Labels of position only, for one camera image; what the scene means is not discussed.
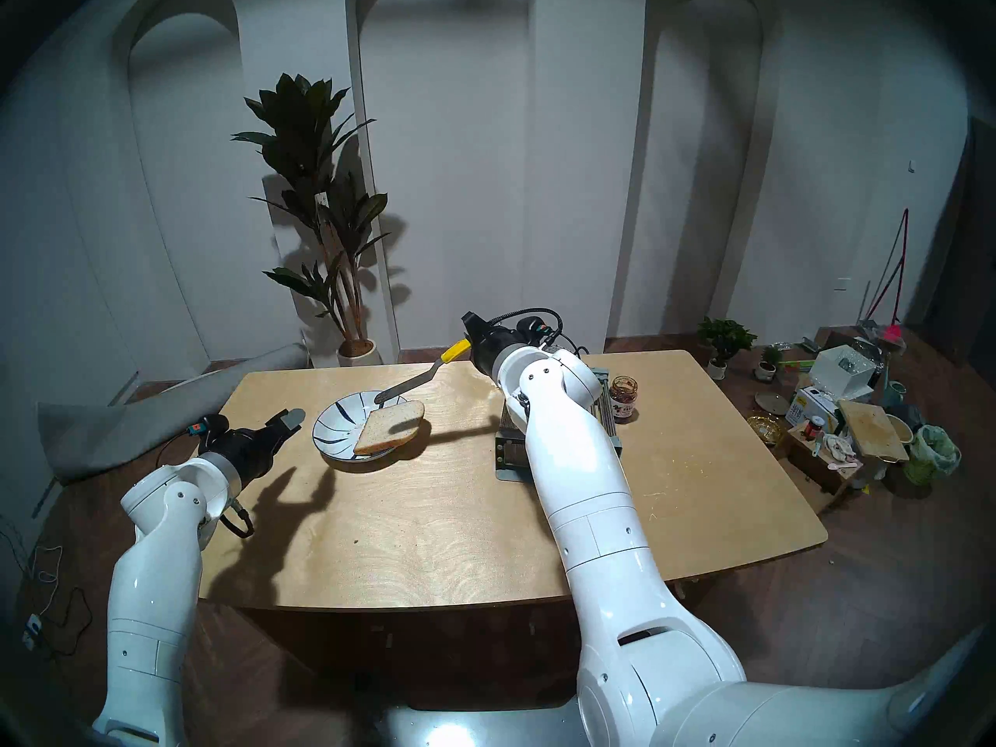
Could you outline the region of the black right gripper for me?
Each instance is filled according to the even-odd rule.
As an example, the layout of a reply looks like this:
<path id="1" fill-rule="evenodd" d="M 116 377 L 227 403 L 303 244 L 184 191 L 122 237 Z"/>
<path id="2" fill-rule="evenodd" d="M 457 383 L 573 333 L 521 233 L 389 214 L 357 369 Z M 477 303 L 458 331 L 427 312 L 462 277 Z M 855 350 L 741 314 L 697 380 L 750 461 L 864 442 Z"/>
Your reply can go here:
<path id="1" fill-rule="evenodd" d="M 539 316 L 519 316 L 515 328 L 509 328 L 504 325 L 509 319 L 511 316 L 485 320 L 473 311 L 468 311 L 461 318 L 470 343 L 470 361 L 485 377 L 496 377 L 496 363 L 502 352 L 519 345 L 542 347 L 561 334 L 561 319 L 558 316 L 555 316 L 555 327 Z"/>

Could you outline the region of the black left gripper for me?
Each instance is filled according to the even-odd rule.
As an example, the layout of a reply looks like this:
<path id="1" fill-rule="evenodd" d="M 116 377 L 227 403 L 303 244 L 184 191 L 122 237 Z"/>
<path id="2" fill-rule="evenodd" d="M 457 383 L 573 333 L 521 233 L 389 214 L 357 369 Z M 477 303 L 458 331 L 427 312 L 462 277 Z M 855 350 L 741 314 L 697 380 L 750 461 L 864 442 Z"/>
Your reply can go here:
<path id="1" fill-rule="evenodd" d="M 198 421 L 198 456 L 208 459 L 241 483 L 266 475 L 284 443 L 301 429 L 304 409 L 283 409 L 263 427 L 232 429 L 225 416 L 203 416 Z"/>

